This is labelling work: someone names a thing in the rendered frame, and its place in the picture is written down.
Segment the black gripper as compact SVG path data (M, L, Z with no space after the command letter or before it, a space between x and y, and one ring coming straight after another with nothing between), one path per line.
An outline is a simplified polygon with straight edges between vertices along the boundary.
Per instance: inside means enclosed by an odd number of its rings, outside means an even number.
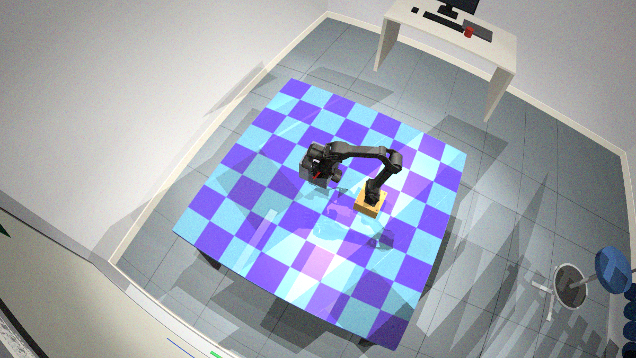
M333 175L331 180L335 183L338 183L341 180L342 171L338 168L334 168L334 171L332 171L332 167L326 167L322 160L318 163L314 161L313 158L305 155L301 166L307 170L310 170L312 166L311 172L314 174L314 177L316 176L317 171L319 171L321 173L317 176L317 178L328 178Z

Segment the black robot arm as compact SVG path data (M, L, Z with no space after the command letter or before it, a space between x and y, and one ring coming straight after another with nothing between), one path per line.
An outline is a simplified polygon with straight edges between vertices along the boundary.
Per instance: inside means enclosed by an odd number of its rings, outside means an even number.
M389 158L386 157L386 153L390 154ZM343 141L325 143L324 148L311 144L306 155L319 161L322 160L326 167L333 167L336 162L342 164L342 161L349 157L374 158L380 160L385 167L375 178L369 178L365 186L364 202L372 207L375 207L379 201L381 186L392 174L397 174L402 171L403 166L403 156L395 151L395 149L385 148L385 146L354 146L348 145Z

